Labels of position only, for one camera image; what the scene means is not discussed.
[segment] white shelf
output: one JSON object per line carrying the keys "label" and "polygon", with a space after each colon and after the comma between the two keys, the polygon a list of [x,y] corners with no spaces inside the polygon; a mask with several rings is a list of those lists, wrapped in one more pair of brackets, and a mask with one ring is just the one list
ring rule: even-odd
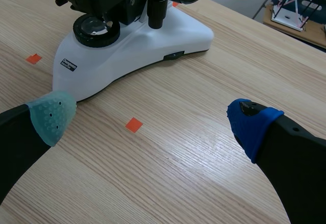
{"label": "white shelf", "polygon": [[278,12],[280,8],[278,6],[274,6],[273,7],[273,13],[271,15],[271,20],[285,25],[287,27],[290,27],[292,29],[295,29],[297,31],[302,31],[302,28],[299,28],[298,26],[300,26],[302,24],[302,16],[301,15],[297,15],[295,12],[291,12],[289,10],[286,9],[281,9],[280,12],[278,13],[277,17],[275,18],[275,14]]}

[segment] wooden table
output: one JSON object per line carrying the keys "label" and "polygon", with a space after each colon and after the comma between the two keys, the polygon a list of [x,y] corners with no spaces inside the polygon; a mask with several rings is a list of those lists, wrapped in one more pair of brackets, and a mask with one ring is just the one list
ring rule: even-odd
{"label": "wooden table", "polygon": [[[289,223],[234,140],[227,105],[250,98],[326,137],[325,54],[209,0],[180,6],[212,48],[153,65],[78,105],[56,147],[15,185],[1,224]],[[80,13],[0,0],[0,111],[51,91],[52,61]],[[37,53],[36,65],[25,61]],[[125,128],[144,123],[133,134]]]}

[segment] red square marker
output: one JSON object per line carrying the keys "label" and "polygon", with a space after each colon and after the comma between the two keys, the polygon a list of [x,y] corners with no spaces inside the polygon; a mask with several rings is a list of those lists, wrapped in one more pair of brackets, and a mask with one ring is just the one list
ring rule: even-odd
{"label": "red square marker", "polygon": [[41,59],[42,59],[42,57],[37,55],[37,53],[36,53],[34,55],[29,56],[26,60],[34,65],[37,62],[39,62]]}
{"label": "red square marker", "polygon": [[139,120],[137,120],[136,118],[132,118],[126,125],[126,128],[132,131],[133,133],[136,133],[142,125],[143,123],[141,123]]}

